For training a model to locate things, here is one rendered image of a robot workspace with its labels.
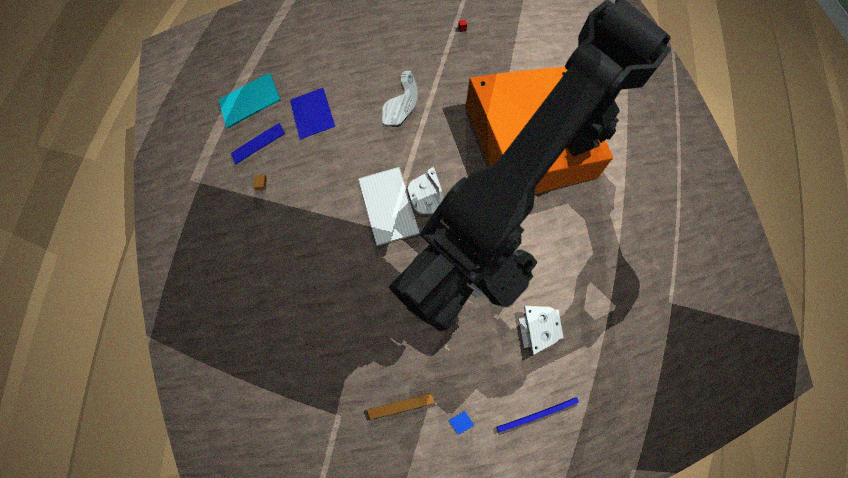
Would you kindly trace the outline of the teal flat rectangular plate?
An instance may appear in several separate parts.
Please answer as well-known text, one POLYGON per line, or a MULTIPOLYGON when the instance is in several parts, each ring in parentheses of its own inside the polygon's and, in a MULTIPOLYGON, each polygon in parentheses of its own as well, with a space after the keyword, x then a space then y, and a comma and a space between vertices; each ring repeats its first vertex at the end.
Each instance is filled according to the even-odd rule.
POLYGON ((268 73, 219 99, 227 129, 280 101, 271 76, 268 73))

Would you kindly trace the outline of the orange flat bar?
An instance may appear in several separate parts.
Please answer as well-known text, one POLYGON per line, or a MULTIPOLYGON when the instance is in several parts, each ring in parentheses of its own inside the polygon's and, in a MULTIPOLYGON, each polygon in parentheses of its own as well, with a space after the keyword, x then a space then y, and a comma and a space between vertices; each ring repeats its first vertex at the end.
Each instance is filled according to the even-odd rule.
POLYGON ((429 404, 435 403, 432 394, 423 394, 415 398, 409 398, 403 401, 397 401, 395 403, 389 403, 387 405, 378 406, 375 408, 367 409, 370 420, 374 418, 379 418, 382 416, 388 416, 391 414, 396 414, 399 412, 404 412, 409 409, 416 409, 421 406, 427 406, 429 404))

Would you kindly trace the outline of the blue thin bar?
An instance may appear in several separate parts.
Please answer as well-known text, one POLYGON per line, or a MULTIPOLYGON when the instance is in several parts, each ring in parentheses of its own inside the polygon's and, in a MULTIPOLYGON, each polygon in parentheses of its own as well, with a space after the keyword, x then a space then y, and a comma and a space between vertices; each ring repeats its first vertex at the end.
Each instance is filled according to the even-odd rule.
POLYGON ((553 407, 549 407, 549 408, 544 409, 544 410, 542 410, 542 411, 539 411, 539 412, 533 413, 533 414, 528 415, 528 416, 526 416, 526 417, 523 417, 523 418, 517 419, 517 420, 515 420, 515 421, 509 422, 509 423, 506 423, 506 424, 503 424, 503 425, 498 426, 498 427, 496 427, 496 428, 497 428, 498 432, 502 432, 502 431, 504 431, 504 430, 507 430, 507 429, 510 429, 510 428, 514 428, 514 427, 517 427, 517 426, 520 426, 520 425, 523 425, 523 424, 526 424, 526 423, 532 422, 532 421, 537 420, 537 419, 539 419, 539 418, 542 418, 542 417, 548 416, 548 415, 550 415, 550 414, 553 414, 553 413, 555 413, 555 412, 558 412, 558 411, 560 411, 560 410, 562 410, 562 409, 564 409, 564 408, 567 408, 567 407, 569 407, 569 406, 571 406, 571 405, 573 405, 573 404, 576 404, 576 403, 579 403, 579 401, 578 401, 578 397, 575 397, 575 398, 573 398, 573 399, 571 399, 571 400, 568 400, 568 401, 566 401, 566 402, 560 403, 560 404, 555 405, 555 406, 553 406, 553 407))

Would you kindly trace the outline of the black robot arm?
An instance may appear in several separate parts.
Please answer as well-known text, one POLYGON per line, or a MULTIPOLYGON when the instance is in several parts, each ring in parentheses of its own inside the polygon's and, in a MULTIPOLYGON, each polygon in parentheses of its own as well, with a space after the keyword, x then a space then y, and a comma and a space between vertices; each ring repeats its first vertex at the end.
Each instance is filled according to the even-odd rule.
POLYGON ((419 234, 430 245, 388 286, 427 324, 466 283, 501 307, 524 293, 537 261, 514 251, 535 187, 566 147, 576 156, 611 139, 620 90, 642 88, 671 50, 670 35, 625 0, 598 5, 578 37, 561 80, 494 165, 449 190, 419 234))

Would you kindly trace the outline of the blue flat bar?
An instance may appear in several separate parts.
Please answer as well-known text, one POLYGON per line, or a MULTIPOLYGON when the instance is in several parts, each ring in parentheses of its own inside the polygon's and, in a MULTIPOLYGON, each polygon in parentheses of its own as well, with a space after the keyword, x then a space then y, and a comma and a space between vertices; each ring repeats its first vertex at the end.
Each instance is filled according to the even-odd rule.
POLYGON ((250 140, 249 142, 242 145, 231 153, 235 164, 244 160, 251 154, 267 146, 268 144, 272 143, 283 135, 285 135, 285 133, 280 123, 261 133, 260 135, 253 138, 252 140, 250 140))

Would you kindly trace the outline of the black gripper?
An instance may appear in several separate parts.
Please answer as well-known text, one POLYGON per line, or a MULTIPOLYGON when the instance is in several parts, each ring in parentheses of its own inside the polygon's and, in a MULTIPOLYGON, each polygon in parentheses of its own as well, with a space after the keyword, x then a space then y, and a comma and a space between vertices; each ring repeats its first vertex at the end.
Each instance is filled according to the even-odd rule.
POLYGON ((473 289, 466 284, 444 310, 433 319, 430 325, 440 331, 447 330, 472 292, 473 289))

